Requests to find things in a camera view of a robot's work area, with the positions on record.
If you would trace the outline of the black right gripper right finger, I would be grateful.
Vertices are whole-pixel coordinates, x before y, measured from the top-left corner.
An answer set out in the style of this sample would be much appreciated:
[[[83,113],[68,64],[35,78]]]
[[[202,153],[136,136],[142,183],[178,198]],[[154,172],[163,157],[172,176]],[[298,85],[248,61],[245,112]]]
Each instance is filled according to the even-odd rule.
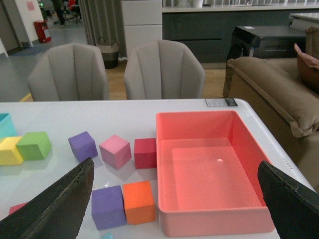
[[[319,237],[319,195],[267,161],[258,180],[277,233],[282,239]]]

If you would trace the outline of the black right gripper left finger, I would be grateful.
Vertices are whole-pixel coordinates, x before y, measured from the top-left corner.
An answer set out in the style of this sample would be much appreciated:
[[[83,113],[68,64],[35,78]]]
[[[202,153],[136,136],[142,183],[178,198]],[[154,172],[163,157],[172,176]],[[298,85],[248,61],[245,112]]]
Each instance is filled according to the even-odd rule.
[[[2,239],[74,239],[90,200],[94,162],[87,158],[0,222]]]

